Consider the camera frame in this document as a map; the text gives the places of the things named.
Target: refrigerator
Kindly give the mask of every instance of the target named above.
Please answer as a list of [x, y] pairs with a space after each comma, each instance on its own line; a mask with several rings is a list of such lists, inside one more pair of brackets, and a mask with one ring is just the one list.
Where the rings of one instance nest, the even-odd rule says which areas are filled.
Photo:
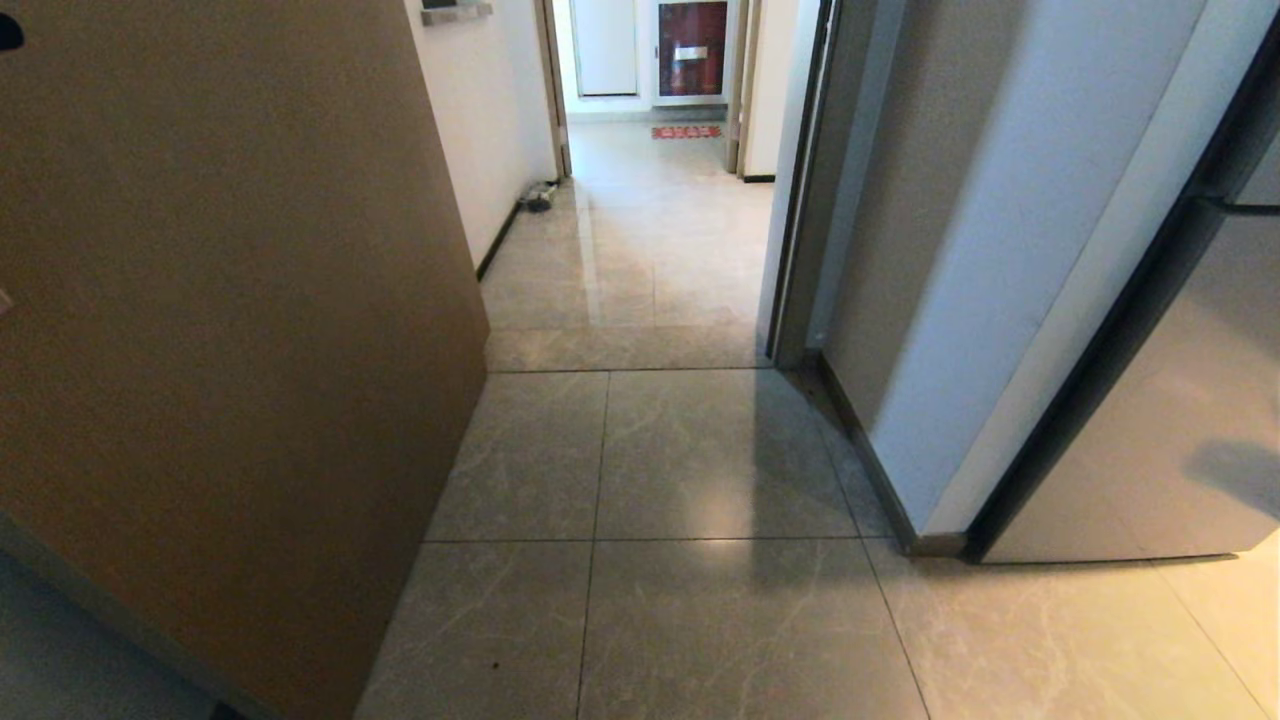
[[970, 529], [980, 562], [1245, 551], [1280, 518], [1280, 20]]

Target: floor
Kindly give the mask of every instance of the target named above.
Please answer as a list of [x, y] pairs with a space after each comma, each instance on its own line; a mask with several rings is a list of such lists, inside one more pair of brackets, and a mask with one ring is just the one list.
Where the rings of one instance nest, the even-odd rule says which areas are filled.
[[516, 217], [481, 284], [490, 370], [763, 364], [773, 184], [726, 173], [723, 137], [652, 128], [570, 128], [573, 179], [552, 210]]
[[[1277, 537], [1197, 562], [906, 559], [813, 378], [749, 352], [709, 368], [735, 359], [718, 340], [677, 357], [593, 338], [749, 319], [663, 258], [759, 210], [710, 152], [669, 160], [707, 174], [668, 195], [652, 152], [636, 187], [584, 182], [499, 255], [531, 268], [485, 283], [517, 347], [490, 363], [520, 372], [490, 374], [357, 717], [1276, 720]], [[698, 178], [717, 232], [666, 229], [703, 222]], [[677, 360], [707, 369], [630, 369]]]

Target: doorway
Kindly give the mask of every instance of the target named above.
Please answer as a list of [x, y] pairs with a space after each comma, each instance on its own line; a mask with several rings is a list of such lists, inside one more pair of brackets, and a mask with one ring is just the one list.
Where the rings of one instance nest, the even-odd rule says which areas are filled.
[[[767, 365], [758, 318], [796, 13], [759, 0], [540, 5], [563, 177], [550, 209], [516, 217], [485, 273], [490, 366]], [[748, 45], [750, 27], [768, 42]], [[744, 86], [772, 99], [750, 143], [728, 115]]]

